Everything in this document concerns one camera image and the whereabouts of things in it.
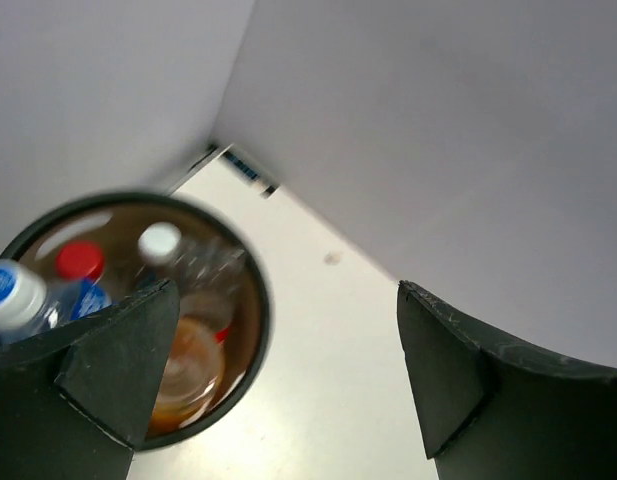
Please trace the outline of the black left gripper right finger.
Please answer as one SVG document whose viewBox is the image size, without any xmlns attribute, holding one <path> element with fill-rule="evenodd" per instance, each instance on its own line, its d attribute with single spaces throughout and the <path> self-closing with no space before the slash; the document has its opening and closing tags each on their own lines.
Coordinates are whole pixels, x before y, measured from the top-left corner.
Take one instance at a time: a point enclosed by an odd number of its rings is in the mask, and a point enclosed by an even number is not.
<svg viewBox="0 0 617 480">
<path fill-rule="evenodd" d="M 400 283 L 397 322 L 426 457 L 442 479 L 617 479 L 617 369 Z"/>
</svg>

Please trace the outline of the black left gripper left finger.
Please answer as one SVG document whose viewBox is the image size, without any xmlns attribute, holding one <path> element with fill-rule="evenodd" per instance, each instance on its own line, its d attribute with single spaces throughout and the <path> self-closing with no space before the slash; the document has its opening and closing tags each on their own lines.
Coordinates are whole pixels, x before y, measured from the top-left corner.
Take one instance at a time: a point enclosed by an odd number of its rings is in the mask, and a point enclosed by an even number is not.
<svg viewBox="0 0 617 480">
<path fill-rule="evenodd" d="M 95 314 L 0 346 L 0 479 L 124 479 L 179 319 L 158 281 Z"/>
</svg>

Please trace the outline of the orange juice bottle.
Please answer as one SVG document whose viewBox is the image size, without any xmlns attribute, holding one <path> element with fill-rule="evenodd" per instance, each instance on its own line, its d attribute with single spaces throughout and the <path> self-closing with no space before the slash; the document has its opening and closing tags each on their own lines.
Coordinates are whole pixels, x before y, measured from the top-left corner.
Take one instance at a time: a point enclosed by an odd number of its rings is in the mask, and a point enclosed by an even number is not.
<svg viewBox="0 0 617 480">
<path fill-rule="evenodd" d="M 224 374 L 222 347 L 199 320 L 179 319 L 149 423 L 148 435 L 179 429 L 203 413 Z"/>
</svg>

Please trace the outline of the clear bottle red label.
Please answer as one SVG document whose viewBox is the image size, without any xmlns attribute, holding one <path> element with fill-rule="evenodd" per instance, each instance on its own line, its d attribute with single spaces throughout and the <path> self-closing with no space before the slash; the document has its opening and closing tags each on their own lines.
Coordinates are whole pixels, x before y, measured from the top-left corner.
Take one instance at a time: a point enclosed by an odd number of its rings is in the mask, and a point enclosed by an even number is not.
<svg viewBox="0 0 617 480">
<path fill-rule="evenodd" d="M 105 255 L 99 245 L 89 241 L 74 241 L 59 250 L 54 266 L 62 279 L 97 282 L 103 275 L 105 263 Z"/>
</svg>

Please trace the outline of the clear bottle blue label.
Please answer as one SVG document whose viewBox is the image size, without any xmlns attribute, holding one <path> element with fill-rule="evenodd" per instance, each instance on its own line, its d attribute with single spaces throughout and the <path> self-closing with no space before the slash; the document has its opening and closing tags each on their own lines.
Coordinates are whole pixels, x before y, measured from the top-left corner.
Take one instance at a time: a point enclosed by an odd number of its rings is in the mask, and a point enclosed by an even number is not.
<svg viewBox="0 0 617 480">
<path fill-rule="evenodd" d="M 182 296 L 211 291 L 231 297 L 240 288 L 246 252 L 225 246 L 214 237 L 197 241 L 173 224 L 150 225 L 137 241 L 142 266 L 135 285 L 143 288 L 159 279 L 170 279 Z"/>
</svg>

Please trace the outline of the crushed red label bottle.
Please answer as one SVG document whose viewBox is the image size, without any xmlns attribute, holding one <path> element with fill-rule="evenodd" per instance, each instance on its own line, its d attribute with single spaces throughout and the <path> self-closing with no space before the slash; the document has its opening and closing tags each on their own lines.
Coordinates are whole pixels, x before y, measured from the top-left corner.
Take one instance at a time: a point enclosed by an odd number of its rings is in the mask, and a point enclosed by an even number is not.
<svg viewBox="0 0 617 480">
<path fill-rule="evenodd" d="M 232 321 L 217 323 L 213 327 L 214 338 L 218 345 L 223 346 L 232 328 Z"/>
</svg>

